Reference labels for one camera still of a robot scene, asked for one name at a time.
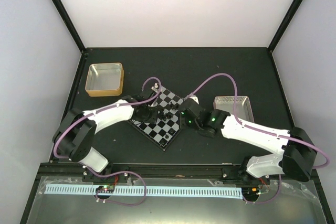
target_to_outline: chessboard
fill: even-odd
[[[141,123],[130,120],[130,123],[149,140],[165,151],[180,131],[179,105],[183,99],[170,90],[162,87],[156,103],[159,116],[156,123]]]

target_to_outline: checkered board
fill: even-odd
[[[170,103],[181,104],[183,99],[165,87],[157,98],[157,105],[164,108],[163,113],[171,115],[170,119],[157,119],[156,123],[140,123],[130,121],[131,124],[142,132],[148,139],[159,146],[163,151],[168,147],[180,131],[179,112],[170,108]]]

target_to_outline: cable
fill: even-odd
[[[161,88],[162,88],[162,85],[161,85],[161,81],[156,78],[156,77],[149,77],[147,80],[145,80],[144,82],[144,85],[150,81],[150,80],[156,80],[158,83],[159,83],[159,90],[158,92],[155,94],[155,96],[153,96],[152,98],[149,98],[145,101],[141,101],[141,102],[131,102],[131,103],[121,103],[119,104],[119,106],[130,106],[130,105],[140,105],[140,104],[144,104],[144,103],[147,103],[147,102],[150,102],[150,101],[153,101],[155,100],[160,92],[161,92]],[[108,110],[108,109],[112,109],[112,108],[115,108],[117,105],[116,104],[111,104],[111,105],[108,105],[108,106],[105,106],[105,107],[101,107],[99,109],[96,109],[96,114],[100,113],[100,112],[103,112],[105,110]],[[54,156],[57,157],[57,158],[69,158],[67,156],[60,156],[57,154],[57,149],[58,149],[58,146],[60,144],[60,142],[63,140],[63,138],[77,125],[79,124],[80,122],[84,121],[85,119],[89,118],[90,116],[93,116],[94,113],[90,113],[90,114],[87,114],[83,117],[81,117],[80,119],[78,119],[77,121],[73,122],[72,125],[70,125],[63,133],[62,135],[59,137],[59,139],[56,141],[55,145],[54,145],[54,150],[53,150],[53,153],[54,153]]]
[[[234,87],[234,104],[233,104],[233,114],[234,114],[234,117],[236,119],[236,121],[240,124],[240,125],[243,125],[243,123],[239,120],[238,116],[237,116],[237,97],[238,97],[238,89],[237,89],[237,84],[235,82],[235,80],[233,79],[232,76],[230,76],[229,74],[227,73],[217,73],[217,74],[214,74],[212,76],[210,76],[209,78],[207,78],[205,81],[202,82],[201,85],[199,85],[193,92],[191,92],[189,95],[187,95],[186,99],[191,97],[192,95],[194,95],[198,90],[201,89],[201,87],[203,87],[206,83],[208,83],[210,80],[212,80],[213,78],[215,77],[218,77],[218,76],[225,76],[227,78],[229,78],[233,84],[233,87]],[[271,136],[276,136],[276,137],[281,137],[281,138],[285,138],[285,139],[288,139],[288,140],[291,140],[293,142],[296,142],[296,143],[299,143],[299,144],[302,144],[302,145],[305,145],[309,148],[312,148],[313,150],[315,150],[316,152],[319,152],[320,154],[322,154],[326,159],[325,159],[325,163],[322,164],[322,165],[317,165],[317,166],[314,166],[313,169],[318,169],[318,168],[323,168],[323,167],[326,167],[330,164],[330,159],[329,159],[329,156],[324,152],[322,151],[321,149],[317,148],[316,146],[312,145],[312,144],[309,144],[309,143],[306,143],[302,140],[299,140],[299,139],[296,139],[294,137],[288,137],[288,136],[283,136],[283,135],[277,135],[275,133],[272,133],[272,132],[268,132],[268,131],[264,131],[264,130],[261,130],[261,129],[258,129],[258,128],[255,128],[253,126],[250,126],[250,125],[243,125],[244,127],[248,128],[248,129],[251,129],[251,130],[254,130],[254,131],[257,131],[257,132],[261,132],[261,133],[264,133],[264,134],[267,134],[267,135],[271,135]],[[279,188],[277,190],[277,193],[270,199],[266,200],[266,201],[263,201],[263,202],[252,202],[252,201],[248,201],[246,200],[244,197],[243,197],[243,200],[248,203],[248,204],[258,204],[258,205],[261,205],[261,204],[266,204],[266,203],[269,203],[271,201],[273,201],[279,194],[280,194],[280,191],[281,191],[281,183],[282,183],[282,180],[281,180],[281,175],[279,175]]]
[[[255,201],[248,201],[247,199],[245,199],[245,197],[243,196],[243,200],[247,203],[247,204],[253,204],[253,205],[263,205],[266,203],[270,203],[271,201],[273,201],[281,192],[281,184],[282,184],[282,179],[281,179],[281,175],[279,175],[279,187],[277,190],[277,193],[274,194],[274,196],[268,200],[262,201],[262,202],[255,202]]]
[[[232,78],[232,76],[230,76],[229,74],[227,73],[217,73],[217,74],[214,74],[213,76],[210,76],[208,79],[206,79],[205,81],[202,82],[201,85],[199,85],[192,93],[190,93],[187,97],[191,97],[192,95],[194,95],[198,90],[201,89],[201,87],[203,87],[207,82],[209,82],[210,80],[212,80],[213,78],[215,77],[218,77],[218,76],[225,76],[227,78],[229,78],[233,84],[233,87],[234,87],[234,90],[235,90],[235,97],[234,97],[234,104],[233,104],[233,114],[234,114],[234,117],[236,119],[236,121],[240,124],[240,125],[243,125],[243,123],[239,120],[238,116],[237,116],[237,97],[238,97],[238,91],[237,91],[237,84],[235,82],[235,80]],[[313,149],[314,151],[316,152],[319,152],[320,154],[322,154],[326,159],[325,159],[325,163],[322,164],[322,165],[317,165],[317,166],[314,166],[313,169],[318,169],[318,168],[323,168],[323,167],[326,167],[327,165],[330,164],[330,159],[329,159],[329,156],[321,149],[317,148],[316,146],[310,144],[310,143],[306,143],[302,140],[299,140],[297,138],[294,138],[294,137],[290,137],[290,136],[283,136],[283,135],[277,135],[275,133],[272,133],[272,132],[268,132],[268,131],[264,131],[264,130],[261,130],[261,129],[258,129],[258,128],[255,128],[253,126],[250,126],[248,124],[245,124],[243,125],[244,127],[248,128],[248,129],[251,129],[251,130],[254,130],[254,131],[257,131],[257,132],[261,132],[261,133],[264,133],[264,134],[267,134],[267,135],[271,135],[271,136],[276,136],[276,137],[280,137],[280,138],[285,138],[285,139],[288,139],[288,140],[291,140],[293,142],[296,142],[296,143],[299,143],[299,144],[302,144],[302,145],[305,145],[311,149]]]
[[[162,85],[161,85],[161,81],[156,78],[156,77],[150,77],[148,78],[147,80],[145,80],[143,86],[142,86],[142,90],[144,88],[144,86],[146,85],[146,83],[150,80],[156,80],[158,83],[159,83],[159,89],[158,89],[158,92],[155,94],[155,96],[153,96],[152,98],[149,98],[145,101],[141,101],[141,102],[132,102],[132,103],[122,103],[122,104],[119,104],[119,106],[127,106],[127,105],[140,105],[140,104],[144,104],[144,103],[147,103],[147,102],[150,102],[150,101],[153,101],[155,100],[160,92],[161,92],[161,89],[162,89]],[[101,107],[99,109],[96,110],[96,114],[102,112],[102,111],[105,111],[105,110],[108,110],[108,109],[111,109],[111,108],[115,108],[117,105],[116,104],[111,104],[111,105],[108,105],[108,106],[105,106],[105,107]],[[54,150],[53,150],[53,153],[54,153],[54,156],[57,157],[57,158],[68,158],[67,156],[60,156],[57,154],[57,148],[60,144],[60,142],[63,140],[63,138],[77,125],[79,124],[80,122],[84,121],[85,119],[89,118],[90,116],[93,116],[94,114],[93,113],[90,113],[88,115],[85,115],[83,117],[81,117],[80,119],[78,119],[77,121],[75,121],[72,125],[70,125],[63,133],[62,135],[59,137],[59,139],[56,141],[55,143],[55,146],[54,146]],[[134,172],[131,172],[131,171],[121,171],[121,172],[116,172],[116,173],[111,173],[111,174],[107,174],[107,175],[100,175],[98,173],[96,173],[92,168],[90,167],[87,167],[87,169],[89,171],[91,171],[94,175],[96,175],[97,177],[100,177],[100,178],[108,178],[108,177],[112,177],[112,176],[115,176],[115,175],[118,175],[118,174],[124,174],[124,173],[128,173],[128,174],[133,174],[134,176],[138,177],[141,182],[143,183],[143,187],[144,187],[144,194],[141,198],[141,200],[138,202],[138,203],[134,203],[134,204],[126,204],[126,203],[122,203],[122,202],[118,202],[118,201],[114,201],[114,200],[105,200],[105,202],[110,202],[110,203],[115,203],[115,204],[118,204],[118,205],[122,205],[122,206],[127,206],[127,207],[134,207],[134,206],[137,206],[137,205],[140,205],[141,203],[144,202],[145,198],[146,198],[146,191],[147,191],[147,188],[146,188],[146,183],[145,181],[143,180],[143,178],[137,174],[137,173],[134,173]],[[98,198],[98,192],[96,193],[95,197],[97,198],[97,200],[101,200]]]
[[[141,182],[143,184],[143,187],[144,187],[144,193],[143,193],[143,196],[141,197],[139,202],[134,203],[134,204],[127,204],[127,203],[122,203],[122,202],[118,202],[118,201],[110,200],[110,199],[105,199],[105,202],[115,203],[117,205],[126,206],[126,207],[135,207],[135,206],[138,206],[138,205],[140,205],[141,203],[144,202],[144,200],[146,198],[147,187],[146,187],[145,181],[143,180],[143,178],[139,174],[131,172],[129,170],[123,170],[121,172],[111,173],[111,174],[107,174],[107,175],[100,175],[100,174],[96,173],[93,169],[91,169],[90,167],[88,167],[88,170],[99,178],[108,178],[108,177],[112,177],[112,176],[115,176],[115,175],[118,175],[118,174],[128,173],[128,174],[133,174],[134,176],[138,177],[139,180],[141,180]],[[102,200],[102,199],[98,198],[98,193],[99,193],[99,191],[96,192],[96,195],[95,195],[96,199],[97,200]]]

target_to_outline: white ruler strip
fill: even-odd
[[[45,194],[94,195],[98,185],[49,184]],[[185,187],[185,186],[147,186],[147,196],[157,197],[205,197],[242,199],[242,189],[232,187]],[[106,196],[143,196],[143,186],[115,186],[113,192],[99,193]]]

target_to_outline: red wire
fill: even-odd
[[[115,179],[114,179],[114,186],[117,184],[118,178],[119,178],[118,176],[115,177]]]
[[[260,181],[265,185],[265,186],[267,186],[267,188],[269,189],[269,186],[265,183],[265,181],[262,179],[262,178],[259,178],[260,179]]]

